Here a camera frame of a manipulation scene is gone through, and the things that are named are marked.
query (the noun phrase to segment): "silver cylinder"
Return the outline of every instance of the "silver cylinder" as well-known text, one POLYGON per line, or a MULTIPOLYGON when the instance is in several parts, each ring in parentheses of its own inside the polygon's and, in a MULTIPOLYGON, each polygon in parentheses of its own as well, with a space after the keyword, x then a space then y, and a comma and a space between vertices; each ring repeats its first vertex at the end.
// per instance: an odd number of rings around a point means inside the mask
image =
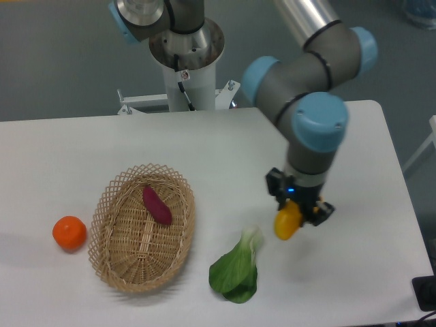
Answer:
POLYGON ((125 20, 138 26, 149 26, 161 18, 164 0, 116 0, 125 20))
POLYGON ((328 23, 338 20, 327 0, 274 0, 300 46, 328 23))

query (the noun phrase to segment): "black cable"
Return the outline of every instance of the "black cable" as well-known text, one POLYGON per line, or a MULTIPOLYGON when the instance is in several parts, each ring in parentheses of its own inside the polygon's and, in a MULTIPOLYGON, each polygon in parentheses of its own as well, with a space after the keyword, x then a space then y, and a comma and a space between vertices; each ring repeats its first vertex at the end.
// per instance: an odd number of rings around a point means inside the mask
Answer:
MULTIPOLYGON (((179 69, 178 69, 178 59, 179 59, 178 54, 174 54, 174 71, 176 73, 179 72, 179 69)), ((177 82, 177 85, 178 85, 178 89, 180 90, 180 92, 185 96, 185 99, 186 99, 189 111, 197 111, 195 109, 195 107, 193 106, 191 100, 189 99, 188 94, 186 93, 186 90, 185 90, 185 87, 183 86, 182 81, 177 82)))
POLYGON ((419 325, 422 324, 422 322, 423 322, 425 319, 430 318, 430 317, 432 317, 432 316, 434 316, 434 315, 436 315, 436 311, 434 311, 434 312, 430 312, 428 315, 425 315, 424 317, 421 317, 419 320, 416 320, 415 324, 413 324, 412 327, 418 327, 419 325))

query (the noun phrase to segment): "white table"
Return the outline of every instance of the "white table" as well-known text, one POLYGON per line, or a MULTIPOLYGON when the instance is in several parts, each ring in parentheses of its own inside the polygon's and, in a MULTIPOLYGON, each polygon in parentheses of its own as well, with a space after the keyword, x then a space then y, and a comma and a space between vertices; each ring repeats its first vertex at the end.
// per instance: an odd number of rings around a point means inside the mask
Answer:
POLYGON ((415 320, 411 279, 432 273, 382 114, 350 102, 347 137, 324 196, 337 211, 287 242, 264 175, 287 142, 257 109, 0 123, 2 326, 349 326, 415 320), (196 196, 181 274, 161 292, 118 293, 87 249, 68 255, 51 232, 64 215, 90 226, 105 186, 138 164, 167 164, 196 196), (209 266, 257 223, 258 292, 235 305, 213 294, 209 266))

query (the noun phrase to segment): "bok choy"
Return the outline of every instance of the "bok choy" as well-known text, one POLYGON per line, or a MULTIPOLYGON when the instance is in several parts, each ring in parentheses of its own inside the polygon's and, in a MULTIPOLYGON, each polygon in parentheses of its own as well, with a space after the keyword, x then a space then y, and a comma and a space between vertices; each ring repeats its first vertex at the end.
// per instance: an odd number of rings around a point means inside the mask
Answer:
POLYGON ((259 227, 244 228, 238 244, 209 268, 209 285, 234 303, 247 302, 257 291, 255 251, 262 244, 259 227))

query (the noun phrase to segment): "wicker basket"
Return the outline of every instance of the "wicker basket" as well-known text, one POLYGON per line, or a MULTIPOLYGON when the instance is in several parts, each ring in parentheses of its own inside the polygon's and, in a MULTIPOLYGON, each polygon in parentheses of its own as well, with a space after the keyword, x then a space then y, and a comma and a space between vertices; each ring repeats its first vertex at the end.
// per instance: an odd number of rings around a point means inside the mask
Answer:
POLYGON ((167 166, 135 166, 118 175, 102 194, 91 224, 89 260, 96 275, 118 290, 154 289, 183 265, 194 221, 194 198, 186 179, 167 166), (146 185, 170 208, 171 225, 156 223, 145 209, 146 185))

